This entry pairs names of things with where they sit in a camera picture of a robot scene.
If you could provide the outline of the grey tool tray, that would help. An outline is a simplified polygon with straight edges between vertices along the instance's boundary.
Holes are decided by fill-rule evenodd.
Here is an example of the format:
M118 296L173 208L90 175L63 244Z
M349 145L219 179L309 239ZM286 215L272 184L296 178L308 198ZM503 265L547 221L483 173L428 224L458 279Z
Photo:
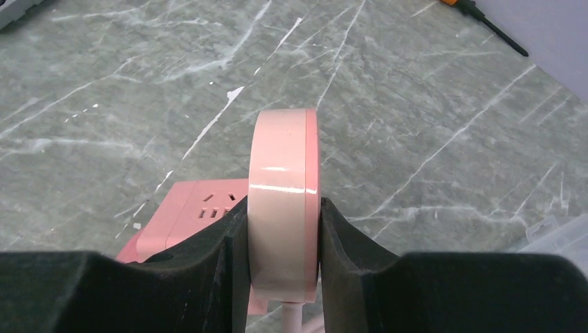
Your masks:
M23 17L32 7L44 0L1 0L0 29Z

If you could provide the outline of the clear plastic screw box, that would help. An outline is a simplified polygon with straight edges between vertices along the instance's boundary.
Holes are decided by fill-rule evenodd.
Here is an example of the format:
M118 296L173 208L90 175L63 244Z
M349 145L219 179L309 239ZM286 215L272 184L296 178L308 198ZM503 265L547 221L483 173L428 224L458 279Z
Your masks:
M526 230L527 245L519 252L572 255L587 253L587 214L548 216Z

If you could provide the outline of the pink cube adapter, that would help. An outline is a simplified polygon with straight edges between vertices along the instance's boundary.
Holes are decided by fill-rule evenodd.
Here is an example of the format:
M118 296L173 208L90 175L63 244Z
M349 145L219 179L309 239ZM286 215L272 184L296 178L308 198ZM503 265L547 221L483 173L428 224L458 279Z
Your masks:
M137 242L139 258L173 247L224 217L248 191L246 178L175 183Z

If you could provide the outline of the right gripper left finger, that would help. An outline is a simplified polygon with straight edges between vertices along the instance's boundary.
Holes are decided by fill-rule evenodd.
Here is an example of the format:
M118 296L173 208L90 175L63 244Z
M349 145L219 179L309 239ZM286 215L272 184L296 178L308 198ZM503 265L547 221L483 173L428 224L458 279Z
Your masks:
M145 262L3 252L2 332L244 332L247 202Z

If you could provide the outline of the pink round socket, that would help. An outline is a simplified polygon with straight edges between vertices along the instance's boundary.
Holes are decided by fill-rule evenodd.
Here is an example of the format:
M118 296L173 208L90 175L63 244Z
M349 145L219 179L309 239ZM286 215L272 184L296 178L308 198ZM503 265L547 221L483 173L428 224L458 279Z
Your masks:
M320 215L314 109L265 110L257 118L248 176L248 257L254 294L314 302Z

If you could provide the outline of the small pink plug adapter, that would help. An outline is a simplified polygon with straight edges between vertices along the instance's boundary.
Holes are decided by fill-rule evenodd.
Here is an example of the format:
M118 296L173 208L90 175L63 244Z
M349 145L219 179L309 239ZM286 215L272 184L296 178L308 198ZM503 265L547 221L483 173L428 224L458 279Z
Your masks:
M130 262L143 262L139 258L139 253L137 251L137 242L143 233L143 230L139 230L121 249L120 253L116 256L116 260L122 263L130 263Z

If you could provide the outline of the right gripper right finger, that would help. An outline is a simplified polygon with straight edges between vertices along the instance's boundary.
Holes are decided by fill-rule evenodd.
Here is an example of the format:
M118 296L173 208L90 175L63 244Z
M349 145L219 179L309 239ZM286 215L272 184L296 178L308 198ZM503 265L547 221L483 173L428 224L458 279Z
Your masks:
M530 253L396 255L321 201L327 332L586 332L587 279Z

